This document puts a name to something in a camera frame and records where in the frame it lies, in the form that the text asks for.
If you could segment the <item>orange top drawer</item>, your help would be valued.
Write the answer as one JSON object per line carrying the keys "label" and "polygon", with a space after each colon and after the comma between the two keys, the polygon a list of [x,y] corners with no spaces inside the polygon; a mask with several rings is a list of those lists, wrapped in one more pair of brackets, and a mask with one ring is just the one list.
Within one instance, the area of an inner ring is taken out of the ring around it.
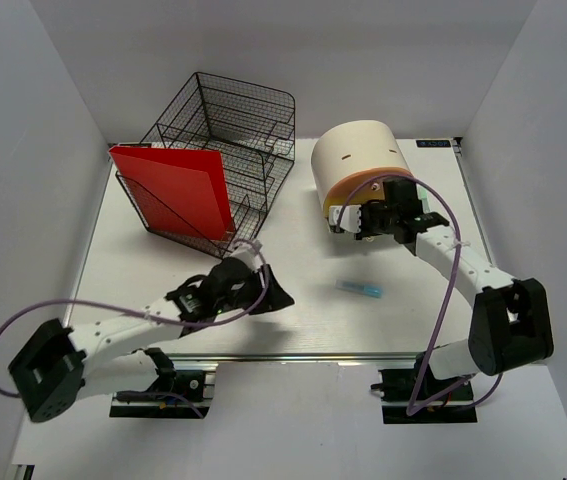
{"label": "orange top drawer", "polygon": [[327,208],[330,205],[341,204],[357,187],[364,182],[369,181],[373,177],[389,174],[402,174],[411,176],[412,173],[401,167],[383,167],[364,170],[361,172],[353,173],[345,176],[343,179],[338,180],[332,187],[327,190],[323,207]]}

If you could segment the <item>pale green bottom drawer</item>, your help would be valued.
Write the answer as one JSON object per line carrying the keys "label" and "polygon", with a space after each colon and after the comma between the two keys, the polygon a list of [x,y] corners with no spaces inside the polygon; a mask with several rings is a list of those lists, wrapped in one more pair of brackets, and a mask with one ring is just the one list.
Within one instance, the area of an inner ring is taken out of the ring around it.
{"label": "pale green bottom drawer", "polygon": [[337,218],[328,219],[329,230],[337,237],[342,237],[355,242],[374,242],[375,236],[365,234],[362,229],[361,220],[358,217],[343,217],[340,222]]}

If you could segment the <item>yellow drawer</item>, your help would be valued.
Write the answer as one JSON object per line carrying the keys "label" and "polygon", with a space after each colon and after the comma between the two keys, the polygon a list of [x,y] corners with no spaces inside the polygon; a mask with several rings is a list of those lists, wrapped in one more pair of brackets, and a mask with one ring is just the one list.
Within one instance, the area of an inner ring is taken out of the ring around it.
{"label": "yellow drawer", "polygon": [[327,199],[323,204],[323,215],[326,219],[330,217],[330,212],[335,208],[341,208],[346,206],[347,208],[360,207],[362,203],[357,199],[353,198],[351,201],[346,202],[345,198],[333,198]]}

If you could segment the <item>blue clear highlighter pen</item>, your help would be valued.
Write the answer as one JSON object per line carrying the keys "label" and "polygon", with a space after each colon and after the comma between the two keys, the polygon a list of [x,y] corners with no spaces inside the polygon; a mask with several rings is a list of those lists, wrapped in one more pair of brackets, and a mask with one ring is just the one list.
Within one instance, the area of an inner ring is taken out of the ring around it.
{"label": "blue clear highlighter pen", "polygon": [[383,290],[381,288],[364,282],[339,279],[335,282],[335,287],[339,290],[365,295],[372,298],[381,298],[383,296]]}

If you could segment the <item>red A4 file folder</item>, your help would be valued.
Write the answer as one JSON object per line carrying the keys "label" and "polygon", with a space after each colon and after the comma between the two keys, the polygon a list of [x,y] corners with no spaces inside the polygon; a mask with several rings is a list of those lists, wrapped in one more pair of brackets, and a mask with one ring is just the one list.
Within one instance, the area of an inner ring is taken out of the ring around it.
{"label": "red A4 file folder", "polygon": [[150,229],[217,241],[235,231],[219,152],[115,146],[109,154]]}

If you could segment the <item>green highlighter pen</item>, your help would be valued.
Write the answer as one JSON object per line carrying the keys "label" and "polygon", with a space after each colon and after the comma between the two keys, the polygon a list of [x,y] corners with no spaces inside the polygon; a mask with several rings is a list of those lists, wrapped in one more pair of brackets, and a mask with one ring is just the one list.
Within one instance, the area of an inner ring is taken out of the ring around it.
{"label": "green highlighter pen", "polygon": [[428,190],[424,187],[418,185],[417,186],[417,197],[421,202],[422,210],[424,213],[429,213],[431,211],[430,203],[429,203],[429,196]]}

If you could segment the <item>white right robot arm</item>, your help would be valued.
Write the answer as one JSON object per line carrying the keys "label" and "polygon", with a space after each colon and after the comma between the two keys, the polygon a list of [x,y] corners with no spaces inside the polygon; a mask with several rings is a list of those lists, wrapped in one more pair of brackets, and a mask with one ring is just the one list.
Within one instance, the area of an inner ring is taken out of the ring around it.
{"label": "white right robot arm", "polygon": [[[392,236],[448,282],[428,346],[414,366],[413,397],[435,399],[478,373],[498,376],[551,357],[555,346],[542,283],[517,279],[474,251],[452,210],[425,211],[421,185],[408,177],[387,178],[383,199],[361,207],[364,232]],[[454,292],[471,308],[469,333],[442,345],[438,336]]]}

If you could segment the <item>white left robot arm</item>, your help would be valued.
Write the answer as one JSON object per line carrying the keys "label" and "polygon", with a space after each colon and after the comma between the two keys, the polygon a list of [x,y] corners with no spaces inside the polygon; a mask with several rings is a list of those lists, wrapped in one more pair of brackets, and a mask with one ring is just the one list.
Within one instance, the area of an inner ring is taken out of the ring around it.
{"label": "white left robot arm", "polygon": [[180,339],[229,312],[260,315],[292,306],[271,267],[226,258],[206,275],[188,278],[144,312],[65,327],[40,325],[8,371],[34,423],[50,421],[76,401],[114,394],[125,402],[197,400],[158,343]]}

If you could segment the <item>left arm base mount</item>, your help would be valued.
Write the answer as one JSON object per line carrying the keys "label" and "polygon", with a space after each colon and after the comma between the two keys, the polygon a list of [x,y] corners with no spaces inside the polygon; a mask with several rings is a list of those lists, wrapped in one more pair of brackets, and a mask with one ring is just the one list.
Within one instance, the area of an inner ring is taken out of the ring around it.
{"label": "left arm base mount", "polygon": [[175,363],[175,373],[155,381],[139,394],[118,392],[109,409],[110,418],[202,420],[214,397],[217,365]]}

